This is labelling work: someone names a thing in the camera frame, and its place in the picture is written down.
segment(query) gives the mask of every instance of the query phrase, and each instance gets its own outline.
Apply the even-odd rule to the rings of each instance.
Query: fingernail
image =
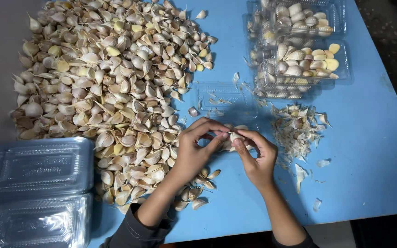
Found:
[[[239,138],[236,138],[236,139],[234,140],[234,144],[236,144],[236,145],[241,145],[241,140],[240,140]]]

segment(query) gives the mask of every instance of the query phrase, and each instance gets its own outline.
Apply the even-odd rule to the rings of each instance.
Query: hand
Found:
[[[233,146],[240,155],[244,171],[249,180],[259,191],[273,185],[273,168],[277,160],[278,148],[256,131],[236,129],[236,133],[248,138],[245,141],[258,152],[257,158],[253,158],[246,149],[246,144],[239,138],[234,140]]]
[[[180,178],[182,185],[191,181],[205,166],[211,154],[226,141],[229,136],[226,132],[229,131],[229,128],[218,121],[205,117],[196,120],[180,133],[177,160],[169,174],[174,173],[176,178]],[[213,132],[217,136],[212,137],[207,132]],[[201,147],[197,142],[202,138],[211,142],[206,147]]]

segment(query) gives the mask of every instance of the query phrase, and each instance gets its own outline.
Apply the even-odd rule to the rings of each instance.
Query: blue tabletop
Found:
[[[243,61],[246,38],[242,14],[246,1],[176,0],[179,9],[187,6],[188,15],[194,18],[202,9],[208,11],[204,20],[197,20],[203,31],[218,38],[211,46],[216,53],[213,70],[194,73],[194,83],[185,94],[183,104],[174,104],[179,116],[196,103],[200,84],[218,82],[232,86],[232,77],[240,72],[240,81],[252,83],[249,68]],[[303,225],[331,223],[351,219],[397,214],[397,96],[384,69],[378,52],[353,0],[346,0],[349,62],[352,78],[337,81],[305,105],[316,106],[317,112],[326,112],[333,128],[324,131],[318,148],[312,147],[307,164],[300,166],[313,171],[301,183],[296,194],[296,178],[279,167],[274,176],[285,199]],[[290,100],[272,100],[277,107],[292,104]],[[270,107],[252,110],[255,124],[266,137],[271,137]],[[187,125],[196,118],[187,119]],[[234,124],[243,124],[244,114],[231,115]],[[331,159],[330,165],[318,168],[315,163]],[[292,170],[295,173],[295,162]],[[211,171],[221,169],[215,179],[218,191],[204,192],[209,204],[194,211],[190,206],[178,212],[172,231],[165,242],[205,239],[218,236],[270,230],[264,202],[246,177],[243,165],[235,153],[223,153],[209,164]],[[312,210],[319,198],[318,212]],[[92,240],[97,247],[114,234],[124,215],[111,206],[96,203],[94,206]]]

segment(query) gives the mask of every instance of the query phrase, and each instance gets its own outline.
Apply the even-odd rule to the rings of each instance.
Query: dark sleeve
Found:
[[[291,246],[282,245],[275,239],[273,233],[272,233],[272,242],[278,248],[319,248],[318,245],[315,245],[315,243],[312,240],[312,237],[307,233],[307,230],[306,229],[304,230],[306,231],[306,239],[301,244],[291,245]]]
[[[134,217],[139,207],[140,204],[131,203],[122,224],[99,248],[156,248],[161,244],[170,229],[168,222],[162,220],[154,230],[144,227]]]

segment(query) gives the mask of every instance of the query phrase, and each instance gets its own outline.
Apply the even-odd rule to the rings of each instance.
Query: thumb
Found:
[[[213,153],[216,151],[229,137],[229,133],[222,132],[219,135],[215,136],[211,142],[205,147],[207,153]]]
[[[251,154],[249,153],[249,151],[247,150],[245,144],[241,139],[236,138],[234,140],[234,144],[235,144],[235,149],[237,150],[238,155],[240,156],[244,166],[250,166],[255,164],[254,158],[251,156]]]

